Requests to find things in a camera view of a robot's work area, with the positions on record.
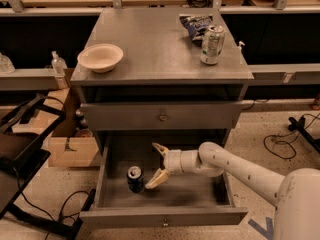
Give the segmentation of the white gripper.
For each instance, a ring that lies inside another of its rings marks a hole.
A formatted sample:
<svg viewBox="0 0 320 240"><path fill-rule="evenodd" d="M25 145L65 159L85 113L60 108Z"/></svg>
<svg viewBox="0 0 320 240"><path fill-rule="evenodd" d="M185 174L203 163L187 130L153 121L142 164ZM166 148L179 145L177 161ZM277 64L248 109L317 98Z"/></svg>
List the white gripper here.
<svg viewBox="0 0 320 240"><path fill-rule="evenodd" d="M164 157L165 169L159 168L154 176L145 185L146 189L154 189L167 181L170 175L194 173L201 165L197 150L169 150L167 147L153 142L152 146Z"/></svg>

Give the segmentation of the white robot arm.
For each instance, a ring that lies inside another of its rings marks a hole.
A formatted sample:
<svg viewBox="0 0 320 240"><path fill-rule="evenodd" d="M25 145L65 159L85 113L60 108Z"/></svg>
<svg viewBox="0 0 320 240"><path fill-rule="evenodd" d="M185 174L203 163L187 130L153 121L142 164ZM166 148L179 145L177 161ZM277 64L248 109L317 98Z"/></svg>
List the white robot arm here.
<svg viewBox="0 0 320 240"><path fill-rule="evenodd" d="M155 143L163 166L146 184L153 189L172 175L231 174L275 207L273 240L320 240L320 170L297 169L283 176L236 156L213 142L196 150L170 150Z"/></svg>

